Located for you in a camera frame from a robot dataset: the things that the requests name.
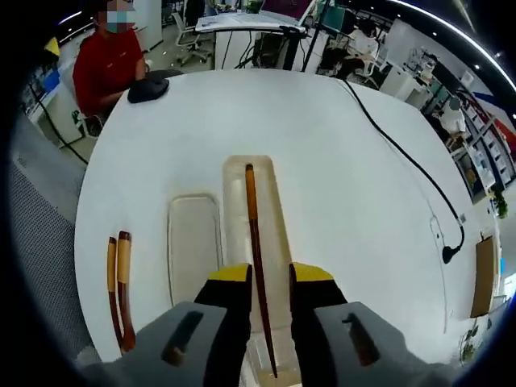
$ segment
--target chopstick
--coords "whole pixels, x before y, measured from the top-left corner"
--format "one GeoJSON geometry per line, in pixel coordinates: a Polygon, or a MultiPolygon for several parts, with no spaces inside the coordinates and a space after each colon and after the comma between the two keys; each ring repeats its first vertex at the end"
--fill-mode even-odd
{"type": "Polygon", "coordinates": [[[120,331],[119,313],[117,311],[116,292],[114,287],[114,277],[116,268],[116,239],[110,236],[107,245],[107,292],[110,299],[111,320],[113,321],[114,334],[119,348],[122,349],[122,332],[120,331]]]}
{"type": "Polygon", "coordinates": [[[274,357],[273,334],[268,319],[267,295],[265,294],[264,267],[261,261],[260,233],[258,231],[258,206],[256,205],[255,173],[251,164],[245,166],[246,193],[248,196],[249,227],[251,229],[252,261],[255,269],[258,302],[260,303],[261,321],[264,325],[265,343],[271,360],[274,377],[277,378],[276,359],[274,357]]]}
{"type": "Polygon", "coordinates": [[[131,267],[131,234],[119,232],[117,282],[119,291],[119,307],[122,317],[123,340],[122,351],[128,352],[135,347],[136,335],[131,321],[129,307],[129,269],[131,267]]]}

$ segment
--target clear plastic container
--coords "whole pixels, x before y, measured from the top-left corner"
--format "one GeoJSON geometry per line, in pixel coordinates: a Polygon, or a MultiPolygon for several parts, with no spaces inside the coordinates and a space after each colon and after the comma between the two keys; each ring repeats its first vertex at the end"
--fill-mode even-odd
{"type": "Polygon", "coordinates": [[[174,198],[169,205],[169,279],[172,304],[192,302],[222,266],[218,204],[208,194],[174,198]]]}
{"type": "Polygon", "coordinates": [[[245,167],[253,165],[258,207],[258,229],[264,267],[265,294],[273,334],[278,378],[274,378],[261,322],[256,279],[253,278],[251,338],[244,359],[245,385],[301,384],[290,324],[289,263],[292,261],[271,159],[267,156],[232,156],[223,167],[224,222],[227,264],[252,264],[251,234],[245,167]]]}

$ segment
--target white chair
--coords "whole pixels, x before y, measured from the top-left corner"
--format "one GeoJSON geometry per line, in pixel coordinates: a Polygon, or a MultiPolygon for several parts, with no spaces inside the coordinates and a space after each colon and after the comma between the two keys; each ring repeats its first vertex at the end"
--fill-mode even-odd
{"type": "Polygon", "coordinates": [[[178,31],[176,46],[179,48],[187,48],[186,53],[177,56],[179,65],[184,65],[193,56],[201,59],[202,62],[206,62],[210,53],[201,49],[201,44],[198,42],[200,35],[194,34],[195,26],[187,27],[185,23],[183,23],[183,18],[177,12],[174,12],[172,16],[176,20],[178,31]]]}

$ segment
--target computer screen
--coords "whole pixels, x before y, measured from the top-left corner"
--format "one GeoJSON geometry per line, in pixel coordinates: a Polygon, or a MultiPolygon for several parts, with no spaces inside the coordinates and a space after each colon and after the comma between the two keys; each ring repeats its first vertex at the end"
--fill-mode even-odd
{"type": "MultiPolygon", "coordinates": [[[[317,14],[315,16],[316,20],[319,20],[321,17],[321,13],[323,12],[324,3],[319,2],[317,8],[317,14]]],[[[344,15],[346,14],[346,9],[341,6],[329,6],[326,11],[326,15],[324,16],[324,20],[320,21],[320,23],[324,27],[330,28],[332,31],[340,33],[342,31],[344,15]]]]}
{"type": "Polygon", "coordinates": [[[299,20],[311,3],[312,0],[265,0],[261,10],[299,20]]]}

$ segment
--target wooden board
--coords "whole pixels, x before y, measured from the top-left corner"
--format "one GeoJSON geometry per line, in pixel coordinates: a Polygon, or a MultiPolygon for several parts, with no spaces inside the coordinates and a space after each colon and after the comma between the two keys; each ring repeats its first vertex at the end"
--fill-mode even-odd
{"type": "Polygon", "coordinates": [[[489,312],[493,299],[494,267],[493,237],[489,237],[476,245],[476,281],[471,318],[489,312]]]}

